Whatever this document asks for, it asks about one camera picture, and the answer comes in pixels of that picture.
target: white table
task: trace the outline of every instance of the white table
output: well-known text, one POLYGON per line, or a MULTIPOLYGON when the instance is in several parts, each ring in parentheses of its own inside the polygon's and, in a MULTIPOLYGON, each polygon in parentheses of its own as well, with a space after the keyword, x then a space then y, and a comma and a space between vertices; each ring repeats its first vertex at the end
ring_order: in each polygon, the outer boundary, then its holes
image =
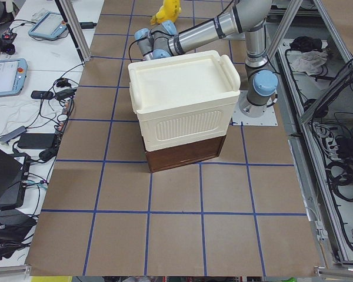
MULTIPOLYGON (((92 21, 97 22, 104 0, 74 0, 73 6, 76 10, 79 21, 92 21)), ((54 1, 49 0, 26 0, 22 9, 18 13, 16 19, 31 20, 32 15, 39 12, 42 8, 49 11, 58 12, 54 1)), ((11 27, 21 24, 20 21, 15 21, 11 27)), ((12 56, 1 55, 1 59, 10 58, 24 58, 28 63, 28 72, 25 79, 24 88, 17 96, 2 97, 0 98, 0 135, 6 134, 22 125, 29 125, 34 119, 39 110, 39 100, 34 100, 30 97, 33 90, 48 90, 55 79, 58 79, 65 71, 73 68, 81 63, 77 51, 72 42, 71 36, 66 38, 49 42, 49 41, 36 41, 28 36, 30 25, 20 26, 16 28, 15 32, 18 33, 14 41, 16 53, 12 56)), ((94 35, 94 29, 83 30, 85 39, 90 46, 94 35)), ((80 66, 69 72, 65 77, 79 82, 83 68, 80 66)), ((53 118, 55 114, 61 112, 61 106, 58 101, 52 100, 52 110, 48 106, 48 102, 44 102, 42 107, 42 115, 53 118)), ((47 120, 43 118, 37 119, 33 126, 43 125, 47 120)), ((49 122, 45 126, 37 129, 29 129, 28 132, 38 133, 54 133, 54 123, 49 122)), ((0 144, 0 149, 6 153, 12 153, 12 144, 0 144)), ((41 150, 21 150, 30 157, 37 159, 41 150)), ((30 167, 30 172, 46 178, 52 166, 52 160, 46 164, 33 164, 30 167)), ((29 176, 29 180, 38 181, 36 177, 29 176)), ((38 201, 38 189, 29 188, 26 190, 24 204, 18 208, 26 214, 39 214, 43 204, 46 191, 41 189, 41 196, 37 211, 34 211, 38 201)), ((16 251, 10 258, 3 258, 0 261, 0 267, 23 266, 28 254, 28 249, 25 248, 16 251)))

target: yellow object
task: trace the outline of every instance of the yellow object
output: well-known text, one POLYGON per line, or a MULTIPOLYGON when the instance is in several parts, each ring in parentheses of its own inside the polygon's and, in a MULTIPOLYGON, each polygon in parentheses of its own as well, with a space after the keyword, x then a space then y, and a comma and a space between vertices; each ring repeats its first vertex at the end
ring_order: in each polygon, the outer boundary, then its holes
POLYGON ((182 12, 180 0, 164 0, 164 4, 159 11, 152 17, 151 25, 160 24, 168 19, 175 22, 182 12))
POLYGON ((72 276, 34 276, 31 282, 72 282, 72 276))

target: white plastic bin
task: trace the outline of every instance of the white plastic bin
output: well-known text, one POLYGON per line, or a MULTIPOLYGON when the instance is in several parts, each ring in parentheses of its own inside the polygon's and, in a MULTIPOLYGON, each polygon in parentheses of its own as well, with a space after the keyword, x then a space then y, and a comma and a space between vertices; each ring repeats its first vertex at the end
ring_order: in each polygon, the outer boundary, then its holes
POLYGON ((223 136, 241 79, 217 51, 131 63, 129 91, 147 151, 223 136))

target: tablet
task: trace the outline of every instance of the tablet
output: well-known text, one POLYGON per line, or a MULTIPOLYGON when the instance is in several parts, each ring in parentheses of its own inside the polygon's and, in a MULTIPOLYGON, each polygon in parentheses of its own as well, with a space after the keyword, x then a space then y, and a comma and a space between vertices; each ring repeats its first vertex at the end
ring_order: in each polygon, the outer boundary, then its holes
POLYGON ((18 95, 24 87, 28 64, 25 59, 0 61, 0 97, 18 95))
POLYGON ((66 30, 63 17, 54 12, 46 13, 29 31, 31 37, 56 40, 66 30))

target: blue joint cap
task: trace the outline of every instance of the blue joint cap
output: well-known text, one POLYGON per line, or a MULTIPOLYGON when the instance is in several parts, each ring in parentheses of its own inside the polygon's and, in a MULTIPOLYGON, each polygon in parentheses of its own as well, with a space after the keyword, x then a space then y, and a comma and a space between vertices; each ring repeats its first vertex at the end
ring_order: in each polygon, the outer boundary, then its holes
POLYGON ((135 32, 135 40, 139 40, 141 38, 143 38, 144 36, 146 36, 149 32, 149 29, 147 28, 143 28, 143 29, 140 29, 139 31, 136 31, 135 32))
POLYGON ((171 57, 171 55, 165 50, 156 49, 153 51, 153 59, 161 59, 161 58, 168 58, 168 57, 171 57))
POLYGON ((276 91, 278 79, 270 70, 262 70, 255 74, 252 83, 260 96, 269 97, 276 91))
POLYGON ((174 23, 172 21, 170 21, 169 19, 167 21, 164 21, 163 23, 161 23, 161 25, 164 27, 166 32, 170 35, 176 35, 178 33, 177 28, 175 27, 174 23))

